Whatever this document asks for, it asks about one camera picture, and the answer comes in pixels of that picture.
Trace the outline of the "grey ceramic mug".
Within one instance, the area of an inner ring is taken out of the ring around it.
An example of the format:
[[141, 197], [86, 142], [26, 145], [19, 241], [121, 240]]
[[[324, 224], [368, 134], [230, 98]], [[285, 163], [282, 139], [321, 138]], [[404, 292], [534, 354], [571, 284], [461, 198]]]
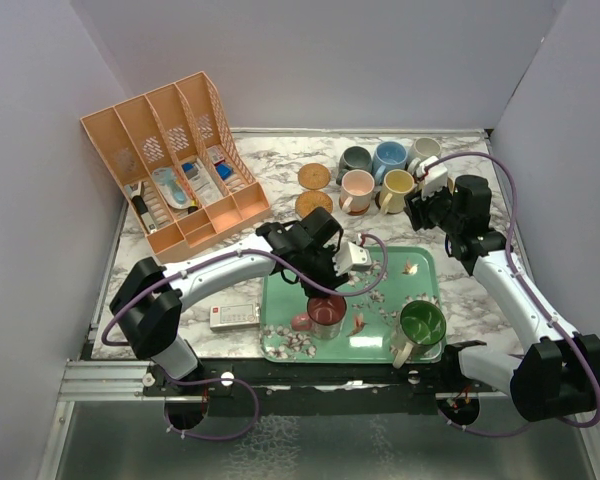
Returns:
[[373, 159], [370, 152], [361, 146], [348, 147], [341, 155], [338, 164], [336, 184], [341, 185], [344, 175], [353, 170], [372, 172]]

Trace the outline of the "light wooden coaster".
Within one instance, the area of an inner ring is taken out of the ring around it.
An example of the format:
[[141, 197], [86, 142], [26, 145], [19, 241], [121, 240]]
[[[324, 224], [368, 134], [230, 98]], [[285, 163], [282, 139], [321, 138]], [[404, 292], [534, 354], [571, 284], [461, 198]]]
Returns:
[[347, 212], [347, 215], [350, 215], [350, 216], [361, 216], [361, 215], [366, 214], [368, 212], [368, 210], [369, 210], [369, 207], [367, 207], [367, 208], [365, 208], [363, 210], [349, 211], [349, 212]]

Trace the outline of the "blue ceramic mug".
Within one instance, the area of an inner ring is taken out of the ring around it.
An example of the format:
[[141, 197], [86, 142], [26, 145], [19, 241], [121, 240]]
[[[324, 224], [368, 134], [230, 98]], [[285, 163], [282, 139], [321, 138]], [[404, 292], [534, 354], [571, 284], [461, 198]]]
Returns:
[[381, 185], [385, 176], [393, 170], [404, 170], [408, 159], [407, 149], [398, 142], [380, 143], [373, 155], [372, 175], [376, 185]]

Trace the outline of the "pink ceramic mug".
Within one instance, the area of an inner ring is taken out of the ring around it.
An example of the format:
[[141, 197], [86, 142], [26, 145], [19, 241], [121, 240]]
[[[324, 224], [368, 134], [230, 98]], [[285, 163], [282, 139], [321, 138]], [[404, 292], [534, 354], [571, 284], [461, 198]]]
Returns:
[[362, 170], [347, 172], [341, 183], [339, 197], [341, 210], [347, 214], [349, 211], [370, 207], [374, 189], [375, 180], [370, 173]]

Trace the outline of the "red ceramic mug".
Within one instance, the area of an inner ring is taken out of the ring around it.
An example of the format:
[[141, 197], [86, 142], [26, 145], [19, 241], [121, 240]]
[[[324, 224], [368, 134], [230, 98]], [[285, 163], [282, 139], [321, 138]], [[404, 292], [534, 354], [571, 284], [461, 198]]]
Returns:
[[309, 332], [320, 340], [331, 340], [340, 334], [346, 312], [343, 297], [311, 298], [307, 301], [306, 312], [292, 318], [291, 329]]

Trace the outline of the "yellow ceramic mug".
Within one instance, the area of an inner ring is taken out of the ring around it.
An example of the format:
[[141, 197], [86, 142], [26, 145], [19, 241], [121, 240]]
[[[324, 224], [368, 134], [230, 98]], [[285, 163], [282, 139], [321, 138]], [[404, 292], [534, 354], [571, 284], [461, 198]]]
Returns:
[[383, 215], [395, 215], [405, 208], [405, 198], [415, 189], [413, 176], [405, 170], [390, 171], [383, 180], [381, 201]]

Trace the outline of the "green floral tray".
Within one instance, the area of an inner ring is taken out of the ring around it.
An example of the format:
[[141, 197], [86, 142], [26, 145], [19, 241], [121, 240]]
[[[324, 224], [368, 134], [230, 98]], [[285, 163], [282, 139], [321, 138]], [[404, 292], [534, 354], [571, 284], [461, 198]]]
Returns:
[[434, 258], [420, 247], [390, 246], [389, 264], [380, 284], [346, 299], [347, 313], [332, 339], [314, 336], [292, 319], [307, 312], [308, 298], [298, 285], [280, 277], [264, 281], [260, 346], [278, 363], [390, 364], [390, 337], [402, 309], [414, 300], [440, 304]]

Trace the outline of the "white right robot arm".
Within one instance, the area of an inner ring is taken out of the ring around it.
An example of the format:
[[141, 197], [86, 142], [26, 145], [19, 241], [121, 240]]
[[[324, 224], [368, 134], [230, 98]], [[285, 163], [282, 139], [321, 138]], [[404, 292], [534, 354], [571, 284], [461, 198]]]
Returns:
[[441, 383], [461, 391], [474, 380], [508, 395], [529, 422], [600, 416], [600, 339], [583, 335], [550, 305], [519, 265], [511, 242], [490, 225], [492, 192], [486, 179], [458, 177], [452, 188], [405, 199], [414, 230], [439, 228], [458, 260], [495, 300], [524, 349], [522, 358], [492, 351], [481, 341], [448, 344]]

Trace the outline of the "cream ceramic mug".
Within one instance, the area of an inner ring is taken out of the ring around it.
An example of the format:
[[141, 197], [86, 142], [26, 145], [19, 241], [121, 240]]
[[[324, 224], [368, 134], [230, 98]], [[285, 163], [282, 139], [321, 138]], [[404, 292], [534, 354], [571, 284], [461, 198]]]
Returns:
[[414, 140], [408, 150], [406, 170], [415, 175], [418, 164], [432, 156], [439, 157], [441, 145], [438, 141], [429, 137], [421, 137]]

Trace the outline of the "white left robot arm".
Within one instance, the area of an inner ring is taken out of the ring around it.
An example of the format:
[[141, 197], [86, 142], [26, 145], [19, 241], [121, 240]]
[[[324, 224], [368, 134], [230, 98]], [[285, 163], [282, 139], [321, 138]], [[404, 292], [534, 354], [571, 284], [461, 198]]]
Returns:
[[200, 385], [200, 362], [178, 333], [181, 314], [199, 301], [237, 283], [291, 272], [309, 298], [328, 297], [348, 280], [359, 245], [324, 208], [302, 220], [266, 222], [237, 243], [190, 260], [138, 262], [110, 304], [119, 326], [140, 360], [166, 372], [166, 382], [186, 395]]

